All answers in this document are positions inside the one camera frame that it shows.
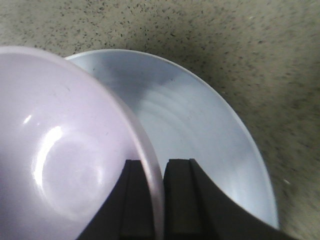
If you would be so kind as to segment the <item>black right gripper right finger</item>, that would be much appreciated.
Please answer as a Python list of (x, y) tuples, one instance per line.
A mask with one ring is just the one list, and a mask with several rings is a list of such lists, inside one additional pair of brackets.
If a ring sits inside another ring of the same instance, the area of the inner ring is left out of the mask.
[(164, 173), (166, 240), (290, 240), (223, 193), (195, 159), (170, 159)]

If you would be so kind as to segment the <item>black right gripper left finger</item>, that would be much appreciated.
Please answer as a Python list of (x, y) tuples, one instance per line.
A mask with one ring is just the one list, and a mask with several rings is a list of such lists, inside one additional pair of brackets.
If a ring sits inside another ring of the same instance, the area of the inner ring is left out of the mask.
[(79, 240), (153, 240), (151, 194), (139, 160), (126, 160), (121, 175)]

